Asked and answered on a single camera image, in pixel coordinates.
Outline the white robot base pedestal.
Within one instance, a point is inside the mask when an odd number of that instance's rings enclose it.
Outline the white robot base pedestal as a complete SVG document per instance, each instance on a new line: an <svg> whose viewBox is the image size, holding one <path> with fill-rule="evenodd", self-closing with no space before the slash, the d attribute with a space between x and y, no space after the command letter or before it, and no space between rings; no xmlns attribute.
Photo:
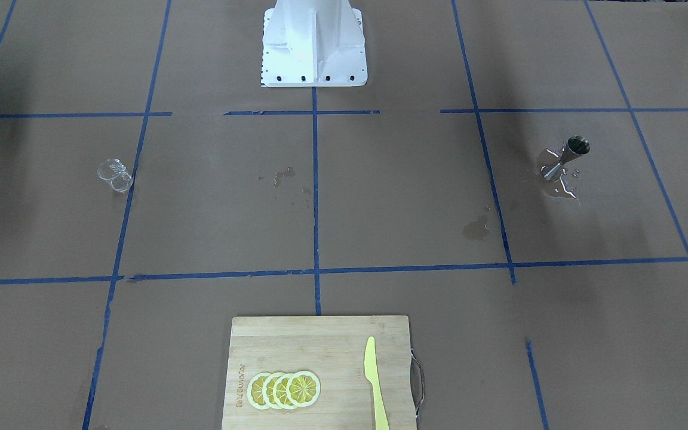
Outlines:
<svg viewBox="0 0 688 430"><path fill-rule="evenodd" d="M264 12L262 44L263 87L368 82L363 14L349 1L278 1Z"/></svg>

